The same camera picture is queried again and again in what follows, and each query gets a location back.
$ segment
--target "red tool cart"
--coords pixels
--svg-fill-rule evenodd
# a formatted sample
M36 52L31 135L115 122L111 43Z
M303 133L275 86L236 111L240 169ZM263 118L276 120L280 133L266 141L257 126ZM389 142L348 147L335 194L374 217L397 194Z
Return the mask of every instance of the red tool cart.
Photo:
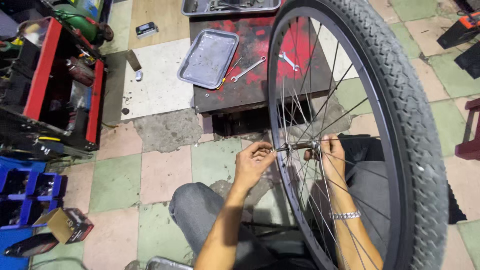
M79 32L54 18L39 24L41 47L21 38L18 56L0 69L0 155L86 158L98 149L104 62Z

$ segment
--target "hand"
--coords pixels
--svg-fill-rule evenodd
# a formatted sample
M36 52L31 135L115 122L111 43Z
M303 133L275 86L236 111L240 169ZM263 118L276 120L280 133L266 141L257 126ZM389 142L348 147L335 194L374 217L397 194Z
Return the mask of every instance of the hand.
M237 154L235 188L248 192L257 184L262 173L276 159L276 151L270 151L271 148L267 142L255 142Z
M325 175L335 183L345 182L345 152L342 144L335 134L328 134L322 137L320 141L320 149L322 151L322 163ZM309 160L313 156L312 150L305 151L304 160Z

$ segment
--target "bicycle wheel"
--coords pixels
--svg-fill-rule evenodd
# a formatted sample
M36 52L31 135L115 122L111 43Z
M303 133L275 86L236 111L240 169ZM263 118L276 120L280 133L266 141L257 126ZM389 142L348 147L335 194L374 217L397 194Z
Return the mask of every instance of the bicycle wheel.
M361 134L362 123L374 120L372 136L354 138L379 141L385 174L361 167L358 157L345 162L383 178L385 189L370 192L388 194L387 211L355 195L353 187L344 191L363 213L364 225L371 223L370 238L381 240L383 269L439 269L448 218L440 142L415 71L382 18L366 0L288 0L276 16L268 56L272 138L275 148L286 149L277 162L316 265L336 269L332 253L336 248L343 255L328 217L332 181L321 159L304 161L303 153L313 148L325 155L317 147L324 134L349 128ZM342 145L350 139L339 138ZM382 223L383 234L386 226L386 237L374 223ZM350 234L359 253L363 247Z

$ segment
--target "aluminum tray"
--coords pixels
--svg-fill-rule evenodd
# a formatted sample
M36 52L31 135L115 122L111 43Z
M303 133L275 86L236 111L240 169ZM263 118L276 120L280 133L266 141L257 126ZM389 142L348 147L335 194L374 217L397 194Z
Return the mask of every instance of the aluminum tray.
M197 2L197 11L194 10L194 3ZM183 0L181 12L188 17L206 17L222 14L244 14L244 13L266 13L275 12L282 3L281 0L264 0L262 3L256 2L253 7L244 10L225 10L225 11L207 11L205 12L210 0Z
M235 33L204 29L198 33L183 59L177 77L201 87L215 89L221 83L239 44Z

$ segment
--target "wrench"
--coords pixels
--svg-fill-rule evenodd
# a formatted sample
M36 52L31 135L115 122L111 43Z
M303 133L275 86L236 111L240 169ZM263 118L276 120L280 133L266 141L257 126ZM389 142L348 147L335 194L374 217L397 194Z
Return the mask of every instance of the wrench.
M260 58L260 60L259 60L257 63L251 65L249 68L247 68L246 70L242 71L242 72L241 72L240 74L238 74L237 76L231 77L231 78L230 78L230 81L232 81L233 79L235 79L235 81L233 81L233 82L234 82L234 83L237 82L237 80L238 80L240 77L242 77L243 75L245 75L245 73L247 73L247 72L249 72L250 70L252 70L254 67L256 67L256 66L257 66L258 64L260 64L261 62L264 62L265 59L266 59L266 57L265 57L265 56L262 56L262 58Z
M293 68L294 71L298 71L298 70L299 70L300 66L299 66L299 65L295 65L295 64L292 62L292 60L290 60L290 59L287 57L287 55L285 54L285 52L282 52L282 54L279 54L278 56L279 56L280 58L285 59L285 60L292 66L292 68Z

